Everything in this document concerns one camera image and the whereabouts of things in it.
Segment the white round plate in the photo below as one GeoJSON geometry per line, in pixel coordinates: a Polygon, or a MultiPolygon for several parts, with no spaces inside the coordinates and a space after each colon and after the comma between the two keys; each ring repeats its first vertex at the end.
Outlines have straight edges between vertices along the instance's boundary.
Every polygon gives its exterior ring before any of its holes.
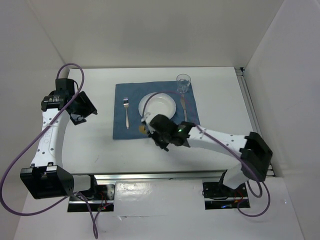
{"type": "Polygon", "coordinates": [[[171,119],[176,113],[176,102],[166,93],[153,96],[147,103],[144,113],[165,115],[171,119]]]}

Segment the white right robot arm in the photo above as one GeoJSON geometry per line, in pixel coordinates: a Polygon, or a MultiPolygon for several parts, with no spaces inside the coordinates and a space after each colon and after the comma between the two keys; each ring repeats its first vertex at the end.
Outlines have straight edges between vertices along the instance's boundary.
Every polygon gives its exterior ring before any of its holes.
{"type": "Polygon", "coordinates": [[[141,119],[148,137],[161,149],[168,145],[201,148],[236,158],[238,164],[223,173],[218,190],[230,196],[235,189],[248,180],[265,181],[273,152],[257,133],[234,135],[210,130],[192,122],[174,123],[162,114],[145,113],[141,119]]]}

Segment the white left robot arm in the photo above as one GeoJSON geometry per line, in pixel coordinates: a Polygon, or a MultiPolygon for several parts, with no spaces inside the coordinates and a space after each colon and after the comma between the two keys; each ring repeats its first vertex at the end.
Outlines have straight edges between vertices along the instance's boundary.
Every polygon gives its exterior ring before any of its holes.
{"type": "Polygon", "coordinates": [[[68,122],[75,126],[85,123],[86,118],[98,111],[84,91],[64,109],[76,93],[75,81],[57,78],[56,89],[41,102],[42,129],[36,154],[30,167],[20,171],[20,179],[34,199],[72,196],[76,192],[88,200],[97,197],[99,187],[93,175],[72,175],[63,168],[62,150],[68,122]]]}

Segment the clear drinking glass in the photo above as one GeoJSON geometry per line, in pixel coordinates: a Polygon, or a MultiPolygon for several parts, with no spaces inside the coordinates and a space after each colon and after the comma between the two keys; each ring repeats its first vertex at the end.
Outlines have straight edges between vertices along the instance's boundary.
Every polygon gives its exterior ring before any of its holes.
{"type": "Polygon", "coordinates": [[[177,91],[180,94],[184,94],[189,89],[189,86],[191,84],[191,77],[187,74],[179,74],[176,77],[176,83],[177,83],[177,91]]]}

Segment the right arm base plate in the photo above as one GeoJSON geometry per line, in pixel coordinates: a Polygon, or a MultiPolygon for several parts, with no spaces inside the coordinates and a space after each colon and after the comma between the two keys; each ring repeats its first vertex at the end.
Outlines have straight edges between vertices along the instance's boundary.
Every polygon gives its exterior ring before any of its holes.
{"type": "Polygon", "coordinates": [[[228,188],[219,182],[203,182],[202,196],[206,210],[250,208],[247,187],[243,183],[237,189],[228,188]]]}

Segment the silver fork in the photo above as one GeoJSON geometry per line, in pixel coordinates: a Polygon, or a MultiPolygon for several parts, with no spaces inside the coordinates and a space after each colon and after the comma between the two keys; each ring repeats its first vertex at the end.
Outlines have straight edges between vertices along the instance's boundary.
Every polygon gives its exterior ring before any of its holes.
{"type": "Polygon", "coordinates": [[[130,128],[130,121],[129,121],[129,114],[128,114],[129,99],[127,97],[123,99],[123,106],[125,108],[125,125],[126,125],[126,128],[129,129],[130,128]]]}

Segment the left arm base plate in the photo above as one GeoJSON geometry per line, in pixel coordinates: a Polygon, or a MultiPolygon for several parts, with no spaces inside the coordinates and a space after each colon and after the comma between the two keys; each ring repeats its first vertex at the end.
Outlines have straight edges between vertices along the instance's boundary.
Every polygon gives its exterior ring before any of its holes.
{"type": "MultiPolygon", "coordinates": [[[[115,200],[115,183],[98,184],[92,191],[86,191],[82,194],[88,201],[89,208],[93,213],[113,212],[115,200]]],[[[81,196],[70,197],[68,201],[67,212],[69,213],[85,213],[89,212],[89,208],[81,196]]]]}

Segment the blue cloth napkin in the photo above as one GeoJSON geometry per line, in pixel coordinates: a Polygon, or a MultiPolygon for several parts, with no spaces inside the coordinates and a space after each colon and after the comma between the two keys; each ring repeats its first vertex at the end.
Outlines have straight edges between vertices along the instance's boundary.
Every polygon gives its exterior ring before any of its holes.
{"type": "Polygon", "coordinates": [[[141,113],[139,103],[148,94],[162,92],[176,103],[176,112],[171,120],[179,124],[184,121],[184,111],[181,105],[181,97],[177,92],[175,81],[154,81],[142,83],[120,83],[115,85],[114,117],[113,117],[113,140],[144,139],[147,136],[139,131],[141,125],[141,113]],[[126,110],[124,98],[128,98],[129,129],[126,128],[126,110]]]}

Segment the gold spoon dark handle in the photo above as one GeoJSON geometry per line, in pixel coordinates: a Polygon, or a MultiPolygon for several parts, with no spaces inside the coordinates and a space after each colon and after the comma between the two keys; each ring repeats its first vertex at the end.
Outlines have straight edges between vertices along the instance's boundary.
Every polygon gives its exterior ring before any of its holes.
{"type": "Polygon", "coordinates": [[[147,130],[145,125],[140,125],[138,129],[139,129],[139,132],[144,134],[144,135],[146,135],[147,132],[148,132],[148,130],[147,130]]]}

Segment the silver table knife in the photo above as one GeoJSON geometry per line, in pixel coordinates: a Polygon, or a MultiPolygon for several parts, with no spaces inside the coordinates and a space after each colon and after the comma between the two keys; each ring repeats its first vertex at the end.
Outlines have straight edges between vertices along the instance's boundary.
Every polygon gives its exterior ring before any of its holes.
{"type": "Polygon", "coordinates": [[[186,109],[186,102],[185,102],[185,97],[184,94],[181,95],[180,97],[180,103],[183,109],[183,114],[184,114],[184,121],[187,122],[188,121],[188,116],[187,116],[187,109],[186,109]]]}

